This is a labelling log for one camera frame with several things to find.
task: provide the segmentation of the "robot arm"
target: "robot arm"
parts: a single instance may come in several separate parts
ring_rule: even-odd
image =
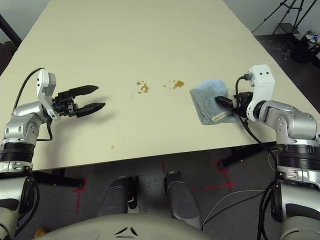
[[[242,118],[273,128],[277,143],[277,183],[271,214],[282,222],[281,240],[318,239],[320,233],[320,146],[315,118],[294,106],[273,101],[275,85],[267,65],[253,66],[243,79],[254,87],[230,99],[216,97],[222,107]]]
[[[97,86],[86,85],[58,93],[53,98],[56,78],[53,73],[41,69],[36,81],[38,101],[16,107],[4,129],[0,146],[0,240],[13,239],[18,219],[28,213],[35,201],[36,182],[32,175],[32,158],[40,125],[50,125],[61,116],[78,118],[92,114],[105,103],[91,103],[82,108],[74,103],[79,95],[90,94]]]

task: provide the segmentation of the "liquid spill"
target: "liquid spill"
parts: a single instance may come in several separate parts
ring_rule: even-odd
[[[185,83],[183,81],[177,81],[176,84],[174,85],[173,89],[176,88],[181,88],[183,85],[185,85]]]
[[[141,91],[143,91],[144,93],[148,93],[149,87],[147,86],[147,84],[145,83],[141,88]]]

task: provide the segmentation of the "dark floor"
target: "dark floor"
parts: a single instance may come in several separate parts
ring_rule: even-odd
[[[267,51],[291,78],[314,107],[320,111],[320,71],[312,63],[295,63],[283,59],[276,44],[268,44]],[[1,52],[0,62],[6,65],[10,54]],[[77,223],[97,215],[99,204],[108,185],[121,176],[140,176],[140,196],[135,213],[170,216],[163,179],[170,170],[181,171],[192,189],[204,216],[224,195],[238,190],[264,189],[274,176],[263,152],[244,163],[232,166],[228,172],[218,172],[215,161],[231,154],[230,149],[207,150],[189,153],[147,157],[98,165],[71,167],[66,175],[86,178],[87,185],[80,194],[70,188],[40,186],[40,204],[29,225],[15,239],[30,239],[39,228],[50,231]],[[241,199],[254,195],[238,193],[226,198],[216,211]],[[254,198],[228,209],[209,222],[204,232],[217,240],[254,239],[257,233],[260,198]],[[268,238],[279,237],[280,224],[267,211],[265,228]]]
[[[311,61],[300,64],[290,58],[290,51],[284,55],[284,46],[277,40],[259,40],[291,81],[320,113],[320,69]]]

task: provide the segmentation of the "white table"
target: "white table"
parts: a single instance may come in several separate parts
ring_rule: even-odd
[[[52,124],[53,141],[38,142],[34,170],[254,144],[239,123],[202,125],[189,90],[224,80],[229,95],[251,66],[268,64],[273,99],[320,115],[222,0],[52,0],[0,78],[0,129],[10,120],[25,77],[55,73],[55,94],[97,85],[79,106],[106,102],[83,118]],[[36,77],[20,104],[36,101]],[[183,81],[173,89],[174,81]],[[146,83],[148,93],[139,94]],[[253,89],[245,83],[242,91]],[[263,142],[271,128],[250,124]],[[40,137],[47,137],[46,126]]]

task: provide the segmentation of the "blue towel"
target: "blue towel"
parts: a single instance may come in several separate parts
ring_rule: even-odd
[[[213,125],[237,121],[237,116],[220,107],[215,97],[228,97],[228,88],[224,81],[210,79],[190,90],[193,104],[202,124]]]

